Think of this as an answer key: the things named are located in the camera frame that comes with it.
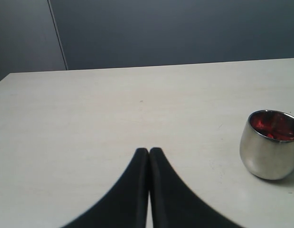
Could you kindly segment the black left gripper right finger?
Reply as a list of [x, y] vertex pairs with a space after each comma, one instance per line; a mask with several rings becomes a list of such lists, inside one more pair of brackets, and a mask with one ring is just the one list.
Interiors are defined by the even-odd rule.
[[175, 172], [161, 148], [152, 148], [149, 158], [153, 227], [240, 227], [201, 200]]

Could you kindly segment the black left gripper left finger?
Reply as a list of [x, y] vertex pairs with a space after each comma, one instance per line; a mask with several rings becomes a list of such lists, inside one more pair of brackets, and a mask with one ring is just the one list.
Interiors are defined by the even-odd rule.
[[144, 228], [149, 195], [149, 153], [136, 149], [115, 185], [66, 228]]

